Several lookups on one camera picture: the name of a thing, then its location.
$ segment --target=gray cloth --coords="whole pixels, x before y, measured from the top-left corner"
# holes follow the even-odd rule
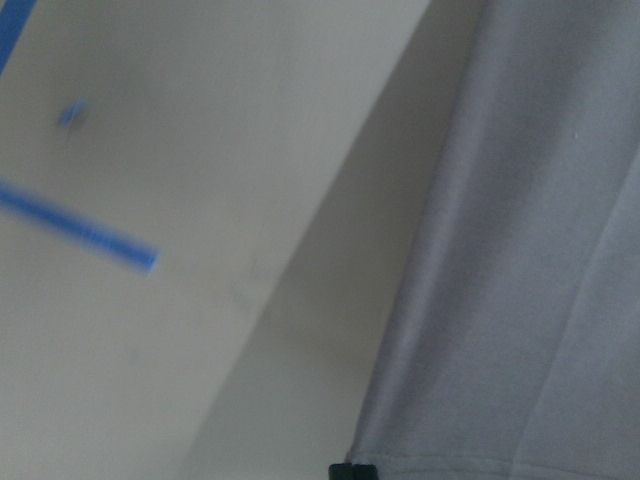
[[[639,143],[640,2],[485,6],[349,461],[640,478]]]

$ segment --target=black object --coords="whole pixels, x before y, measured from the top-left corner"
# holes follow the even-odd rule
[[[375,465],[336,463],[329,467],[329,480],[378,480]]]

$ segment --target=wall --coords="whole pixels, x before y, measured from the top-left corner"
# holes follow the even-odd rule
[[[263,475],[263,460],[282,452],[288,464],[300,464],[302,452],[318,464],[339,460],[467,38],[453,34],[453,62],[434,57],[444,62],[439,74],[387,87],[370,116],[426,4],[36,6],[0,78],[0,174],[157,244],[163,256],[145,278],[0,215],[0,476],[320,478],[315,464],[284,468],[281,457]],[[445,15],[453,23],[454,10]],[[407,99],[422,98],[431,88],[422,82],[432,80],[446,88],[429,97],[425,124]],[[56,127],[77,97],[88,101],[86,121]],[[373,128],[371,118],[379,119]],[[422,139],[429,126],[437,131]],[[361,129],[369,133],[358,137]],[[402,165],[395,174],[392,159]],[[265,326],[273,315],[284,328]],[[296,317],[304,321],[295,325]],[[367,335],[354,343],[361,330]],[[313,370],[318,381],[309,377],[302,402],[274,404],[281,397],[272,387],[302,391],[297,382]],[[266,381],[260,391],[234,393],[256,375]],[[337,396],[315,402],[324,384]],[[341,404],[343,428],[324,428]],[[301,416],[309,423],[291,437],[280,430],[273,449],[245,442],[243,432],[268,434]],[[222,458],[219,437],[207,433],[212,418],[236,420],[225,431],[238,441],[219,450],[227,459],[217,463],[204,460]],[[310,449],[305,432],[314,427]]]

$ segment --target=blue mark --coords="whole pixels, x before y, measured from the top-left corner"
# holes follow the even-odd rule
[[[82,115],[86,106],[87,102],[83,99],[73,102],[69,107],[65,108],[60,115],[58,125],[71,125],[76,117]]]
[[[159,253],[154,247],[11,187],[1,180],[0,207],[66,234],[145,273],[151,272],[158,260]]]
[[[0,10],[0,74],[9,61],[36,0],[5,0]]]

